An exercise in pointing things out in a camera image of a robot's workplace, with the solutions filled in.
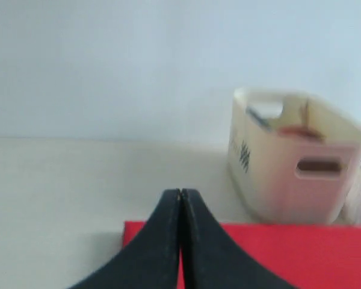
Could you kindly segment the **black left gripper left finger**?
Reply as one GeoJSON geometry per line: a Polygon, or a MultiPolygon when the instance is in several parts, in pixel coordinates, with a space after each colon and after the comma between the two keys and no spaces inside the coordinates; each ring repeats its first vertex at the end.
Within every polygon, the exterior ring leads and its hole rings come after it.
{"type": "Polygon", "coordinates": [[[180,210],[180,190],[165,190],[147,222],[127,246],[72,288],[176,288],[180,210]]]}

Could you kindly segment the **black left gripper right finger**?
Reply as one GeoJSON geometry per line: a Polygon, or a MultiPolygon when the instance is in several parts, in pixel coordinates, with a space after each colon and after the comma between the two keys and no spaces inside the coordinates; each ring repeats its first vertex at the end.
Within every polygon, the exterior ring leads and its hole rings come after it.
{"type": "Polygon", "coordinates": [[[195,189],[180,191],[179,242],[185,288],[293,288],[243,251],[195,189]]]}

